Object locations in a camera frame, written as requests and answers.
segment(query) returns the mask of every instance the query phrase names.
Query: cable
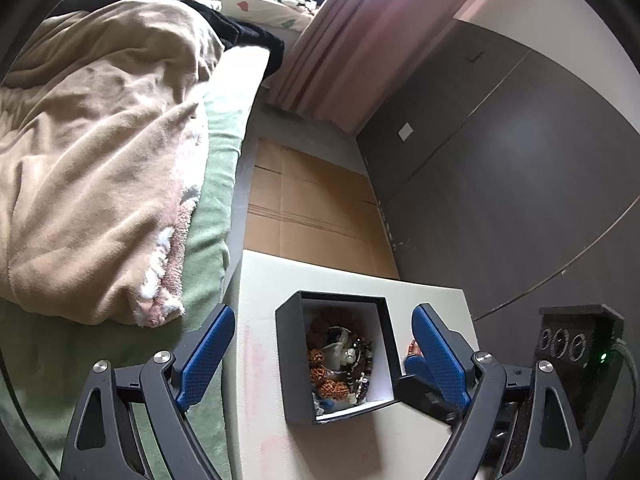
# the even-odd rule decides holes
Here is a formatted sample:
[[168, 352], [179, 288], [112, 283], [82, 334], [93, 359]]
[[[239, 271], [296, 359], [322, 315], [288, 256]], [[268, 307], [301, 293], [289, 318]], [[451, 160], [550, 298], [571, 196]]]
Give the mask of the cable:
[[589, 251], [589, 249], [591, 249], [595, 244], [597, 244], [600, 240], [602, 240], [607, 234], [609, 234], [609, 232], [616, 226], [618, 225], [618, 223], [626, 216], [626, 214], [631, 211], [631, 208], [633, 206], [635, 206], [638, 201], [640, 200], [640, 195], [636, 196], [636, 199], [631, 203], [631, 205], [629, 207], [627, 207], [625, 209], [625, 211], [622, 213], [622, 215], [620, 215], [618, 217], [618, 219], [613, 222], [613, 224], [611, 224], [606, 231], [604, 231], [600, 236], [598, 236], [593, 242], [591, 242], [591, 244], [589, 244], [588, 246], [586, 246], [583, 250], [581, 250], [578, 254], [576, 254], [571, 260], [569, 260], [569, 262], [567, 264], [564, 264], [562, 267], [560, 267], [558, 270], [556, 270], [556, 272], [554, 272], [552, 275], [547, 276], [544, 280], [542, 280], [541, 282], [537, 282], [534, 286], [532, 286], [529, 290], [526, 290], [525, 292], [523, 292], [522, 294], [516, 296], [515, 298], [513, 298], [512, 300], [509, 300], [503, 304], [500, 304], [499, 306], [492, 308], [489, 312], [485, 312], [484, 314], [482, 314], [482, 316], [478, 316], [472, 319], [472, 321], [480, 321], [482, 318], [485, 318], [487, 316], [490, 316], [491, 314], [493, 314], [494, 312], [498, 312], [499, 310], [505, 308], [506, 306], [510, 305], [511, 303], [513, 303], [514, 301], [518, 301], [521, 298], [524, 298], [527, 294], [533, 292], [534, 290], [536, 290], [537, 288], [539, 288], [540, 286], [544, 285], [546, 282], [551, 281], [553, 278], [555, 278], [558, 274], [562, 274], [563, 272], [565, 272], [565, 270], [567, 270], [571, 265], [573, 265], [578, 259], [580, 259], [582, 256], [584, 256], [584, 254]]
[[24, 427], [27, 429], [27, 432], [29, 433], [29, 435], [31, 435], [33, 442], [38, 447], [38, 450], [40, 451], [40, 453], [42, 453], [42, 456], [44, 457], [44, 460], [47, 461], [47, 464], [49, 464], [49, 467], [53, 469], [53, 472], [55, 473], [56, 476], [60, 476], [60, 471], [58, 471], [58, 468], [51, 460], [49, 454], [44, 449], [44, 446], [40, 443], [40, 440], [35, 434], [35, 431], [33, 431], [33, 428], [29, 424], [27, 417], [24, 415], [22, 407], [20, 406], [20, 402], [18, 402], [18, 397], [15, 395], [14, 387], [11, 384], [11, 379], [9, 378], [9, 372], [6, 369], [6, 364], [4, 362], [4, 358], [2, 357], [1, 350], [0, 350], [0, 373], [2, 374], [2, 378], [4, 379], [4, 384], [6, 384], [6, 389], [9, 391], [11, 402], [14, 404], [15, 411], [18, 412], [18, 416], [20, 417], [20, 420], [24, 424]]
[[638, 383], [640, 381], [638, 379], [638, 368], [636, 367], [636, 362], [634, 361], [634, 357], [631, 353], [631, 350], [629, 350], [628, 345], [624, 341], [622, 341], [622, 339], [616, 338], [616, 341], [615, 343], [613, 343], [611, 349], [618, 352], [625, 360], [626, 367], [629, 368], [629, 373], [631, 374], [631, 384], [633, 388], [631, 417], [629, 418], [629, 424], [626, 427], [625, 439], [622, 441], [622, 447], [620, 448], [620, 451], [618, 452], [618, 455], [616, 456], [616, 459], [611, 466], [611, 468], [613, 469], [626, 453], [629, 442], [631, 441], [631, 436], [634, 432], [634, 426], [636, 425], [636, 413], [638, 412]]

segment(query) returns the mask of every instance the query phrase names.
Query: white wall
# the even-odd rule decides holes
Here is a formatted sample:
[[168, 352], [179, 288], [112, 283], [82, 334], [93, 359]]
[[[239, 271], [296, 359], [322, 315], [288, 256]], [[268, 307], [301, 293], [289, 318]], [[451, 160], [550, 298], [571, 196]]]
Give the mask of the white wall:
[[499, 32], [564, 66], [640, 132], [640, 74], [584, 0], [469, 0], [456, 18]]

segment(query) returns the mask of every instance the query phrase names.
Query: metal screw cap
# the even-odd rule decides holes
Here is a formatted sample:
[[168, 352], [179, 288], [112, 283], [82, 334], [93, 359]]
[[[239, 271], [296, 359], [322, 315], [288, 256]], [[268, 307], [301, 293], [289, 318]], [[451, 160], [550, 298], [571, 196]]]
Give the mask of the metal screw cap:
[[489, 364], [494, 360], [494, 357], [489, 352], [476, 352], [476, 361], [483, 365]]
[[538, 368], [540, 368], [545, 374], [550, 374], [554, 371], [554, 366], [549, 361], [540, 361], [538, 363]]
[[107, 368], [109, 368], [109, 363], [107, 361], [98, 361], [95, 365], [94, 365], [94, 372], [97, 374], [101, 374], [103, 371], [105, 371]]
[[171, 352], [169, 352], [168, 350], [161, 350], [156, 355], [154, 355], [154, 361], [159, 365], [167, 362], [169, 359], [171, 359]]

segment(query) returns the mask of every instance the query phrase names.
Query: black box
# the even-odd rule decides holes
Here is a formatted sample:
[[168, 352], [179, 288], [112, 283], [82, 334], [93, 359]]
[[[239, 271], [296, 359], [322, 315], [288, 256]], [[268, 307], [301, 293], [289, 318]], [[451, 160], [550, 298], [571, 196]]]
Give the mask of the black box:
[[[316, 416], [306, 332], [314, 312], [325, 306], [348, 308], [363, 320], [366, 325], [363, 336], [373, 343], [373, 368], [366, 402], [339, 412]], [[385, 298], [301, 290], [276, 310], [276, 332], [282, 401], [287, 422], [325, 424], [397, 402], [394, 385], [401, 376], [401, 368]]]

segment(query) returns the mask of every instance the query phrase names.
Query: mattress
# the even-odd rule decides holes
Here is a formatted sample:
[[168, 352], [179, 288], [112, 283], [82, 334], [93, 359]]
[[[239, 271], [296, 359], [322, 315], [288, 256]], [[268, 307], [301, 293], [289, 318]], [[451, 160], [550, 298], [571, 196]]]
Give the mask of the mattress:
[[[78, 394], [92, 364], [100, 359], [109, 360], [115, 367], [146, 362], [156, 351], [173, 348], [185, 332], [197, 328], [221, 299], [236, 163], [268, 57], [268, 51], [258, 46], [226, 51], [204, 97], [209, 158], [202, 196], [186, 242], [184, 317], [156, 329], [111, 321], [86, 326], [25, 312], [0, 300], [0, 346], [12, 385], [31, 427], [57, 466]], [[202, 402], [190, 409], [188, 419], [220, 476], [230, 480], [220, 372]], [[135, 406], [135, 413], [154, 477], [169, 480], [144, 407]], [[34, 473], [41, 479], [54, 480], [1, 380], [0, 419]]]

